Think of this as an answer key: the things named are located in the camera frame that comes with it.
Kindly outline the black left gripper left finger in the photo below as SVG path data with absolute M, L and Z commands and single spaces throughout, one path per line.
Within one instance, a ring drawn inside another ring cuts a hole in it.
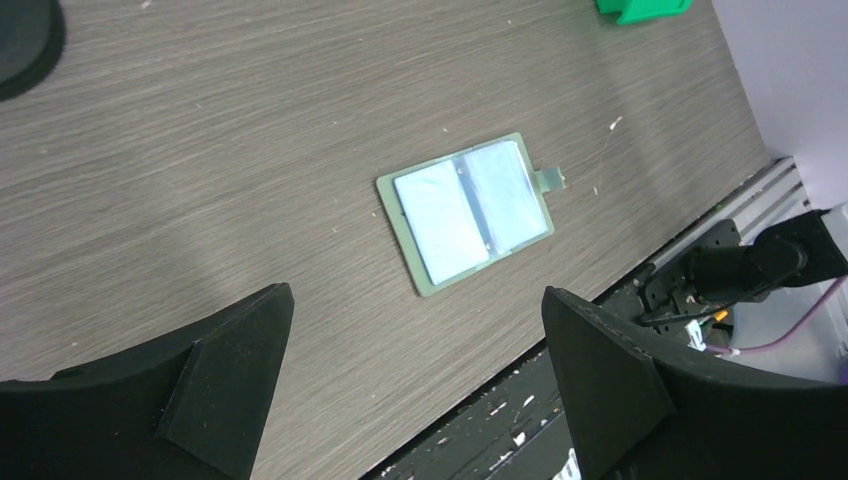
M 1 385 L 5 479 L 247 479 L 295 302 L 271 284 L 44 381 Z

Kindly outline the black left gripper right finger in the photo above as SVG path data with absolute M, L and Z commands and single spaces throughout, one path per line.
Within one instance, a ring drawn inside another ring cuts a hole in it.
M 847 389 L 700 353 L 546 289 L 547 346 L 586 479 L 843 479 Z

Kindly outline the mint green card holder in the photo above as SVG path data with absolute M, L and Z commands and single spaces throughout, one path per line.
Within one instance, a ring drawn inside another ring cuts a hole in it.
M 533 167 L 520 133 L 378 177 L 375 187 L 412 283 L 435 293 L 551 236 L 545 194 L 557 167 Z

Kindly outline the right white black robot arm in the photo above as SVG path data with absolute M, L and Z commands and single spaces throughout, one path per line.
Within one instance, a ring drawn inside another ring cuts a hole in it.
M 757 302 L 776 289 L 798 288 L 847 275 L 847 254 L 816 209 L 763 230 L 750 245 L 699 248 L 685 275 L 708 304 Z

